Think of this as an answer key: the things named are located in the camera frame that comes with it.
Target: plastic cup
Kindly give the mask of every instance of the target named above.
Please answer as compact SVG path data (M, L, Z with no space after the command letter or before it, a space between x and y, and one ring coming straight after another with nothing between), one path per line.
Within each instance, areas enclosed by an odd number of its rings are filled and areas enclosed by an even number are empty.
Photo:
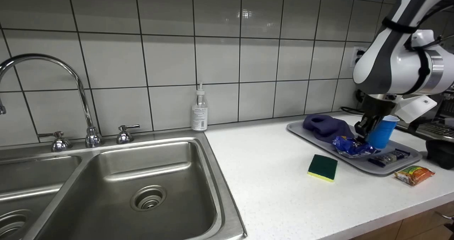
M394 127L396 127L399 118L388 115L381 120L377 127L369 134L367 141L374 148L383 149L386 147L393 133Z

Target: orange snack package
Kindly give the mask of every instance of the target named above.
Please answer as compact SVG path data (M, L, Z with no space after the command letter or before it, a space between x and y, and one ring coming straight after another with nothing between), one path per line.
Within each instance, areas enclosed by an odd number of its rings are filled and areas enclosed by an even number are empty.
M431 177L435 173L426 167L421 167L417 165L409 166L399 172L395 172L394 175L399 180L415 186L416 184L422 182L423 180Z

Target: blue cloth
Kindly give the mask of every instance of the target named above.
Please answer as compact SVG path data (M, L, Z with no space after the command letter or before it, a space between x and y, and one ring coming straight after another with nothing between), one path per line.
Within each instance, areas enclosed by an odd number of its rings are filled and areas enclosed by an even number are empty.
M308 115L304 119L303 128L313 132L315 138L328 143L331 143L337 136L355 138L347 122L334 119L328 115Z

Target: white countertop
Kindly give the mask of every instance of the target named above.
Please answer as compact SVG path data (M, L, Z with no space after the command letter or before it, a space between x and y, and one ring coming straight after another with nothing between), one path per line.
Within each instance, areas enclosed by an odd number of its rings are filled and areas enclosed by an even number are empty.
M360 117L329 114L354 125ZM436 174L415 187L394 175L368 175L337 159L334 183L308 175L314 154L335 158L286 130L304 117L211 126L206 131L248 232L248 240L347 240L454 201L454 170L422 160ZM418 151L425 141L394 130Z

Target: black strap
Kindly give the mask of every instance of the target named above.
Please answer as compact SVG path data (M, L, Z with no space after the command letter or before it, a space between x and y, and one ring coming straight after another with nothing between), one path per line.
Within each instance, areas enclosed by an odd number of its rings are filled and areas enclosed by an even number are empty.
M420 57L421 67L418 70L418 80L415 85L405 93L399 93L401 95L410 94L417 91L425 81L425 78L430 74L430 69L428 67L428 59L423 49L416 49L418 56Z
M413 34L418 30L418 26L411 27L411 26L401 25L399 23L391 21L388 17L385 17L381 23L385 27L388 27L392 30L399 31L402 33Z

